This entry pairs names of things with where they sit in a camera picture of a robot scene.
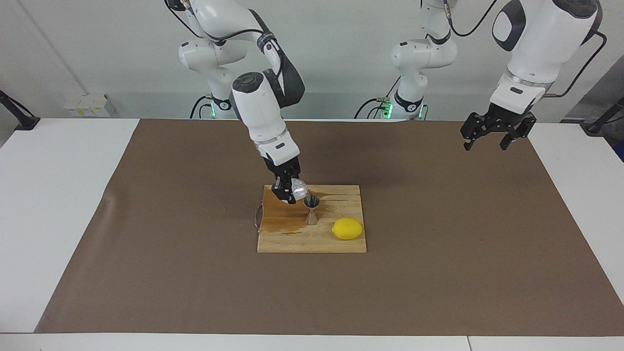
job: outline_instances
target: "brown tablecloth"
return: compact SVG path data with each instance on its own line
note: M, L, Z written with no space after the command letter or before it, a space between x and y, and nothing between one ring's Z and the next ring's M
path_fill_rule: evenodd
M245 127L143 120L37 332L624 335L529 141L465 152L454 122L288 125L306 182L361 186L367 254L256 253L273 176Z

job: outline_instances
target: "yellow lemon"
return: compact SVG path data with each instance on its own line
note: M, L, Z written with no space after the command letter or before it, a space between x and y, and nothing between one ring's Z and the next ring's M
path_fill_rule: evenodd
M364 227L353 218L340 218L334 223L331 231L339 239L353 240L364 232Z

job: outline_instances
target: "wooden cutting board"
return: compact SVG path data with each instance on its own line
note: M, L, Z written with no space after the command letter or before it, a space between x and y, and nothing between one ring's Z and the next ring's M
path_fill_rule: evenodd
M285 204L273 195L270 185L265 185L258 252L365 253L365 233L353 240L341 240L331 231L343 217L364 225L359 185L308 185L308 191L321 200L314 211L316 225L306 223L309 210L303 200L296 205Z

